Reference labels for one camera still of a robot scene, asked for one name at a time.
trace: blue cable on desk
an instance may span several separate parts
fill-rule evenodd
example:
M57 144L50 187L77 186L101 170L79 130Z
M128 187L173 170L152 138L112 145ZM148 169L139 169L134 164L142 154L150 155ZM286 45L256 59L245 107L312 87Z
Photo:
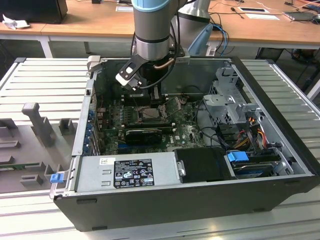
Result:
M226 50L226 47L227 47L227 36L226 36L226 32L225 32L221 27L219 27L219 26L216 25L216 24L213 24L213 26L216 27L217 29L219 29L219 30L222 32L223 36L224 36L224 47L223 47L223 50L222 50L221 55L220 55L220 56L222 56L222 55L224 54L225 50Z

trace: power supply label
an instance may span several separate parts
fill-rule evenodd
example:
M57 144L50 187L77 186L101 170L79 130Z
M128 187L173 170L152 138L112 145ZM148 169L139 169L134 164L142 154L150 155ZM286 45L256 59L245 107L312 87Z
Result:
M155 178L151 159L114 162L113 186L116 189L154 185Z

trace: blue latch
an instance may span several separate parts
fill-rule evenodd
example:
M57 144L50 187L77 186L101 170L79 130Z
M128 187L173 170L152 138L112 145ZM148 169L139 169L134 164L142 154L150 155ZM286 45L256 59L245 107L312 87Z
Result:
M52 184L61 184L64 182L64 173L54 173L51 175L50 183Z
M232 151L227 156L230 162L249 161L245 151Z

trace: metal bracket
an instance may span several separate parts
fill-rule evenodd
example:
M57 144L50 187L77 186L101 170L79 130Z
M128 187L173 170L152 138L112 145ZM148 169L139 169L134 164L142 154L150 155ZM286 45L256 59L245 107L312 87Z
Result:
M95 70L98 70L101 67L101 63L107 62L107 59L101 58L98 55L92 55L88 57L86 67L88 68L88 72L92 73Z

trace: computer case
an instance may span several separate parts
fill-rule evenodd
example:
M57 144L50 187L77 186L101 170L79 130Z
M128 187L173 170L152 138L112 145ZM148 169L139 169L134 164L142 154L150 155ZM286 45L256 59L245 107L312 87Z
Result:
M0 18L3 15L14 20L60 24L67 14L66 0L2 0Z

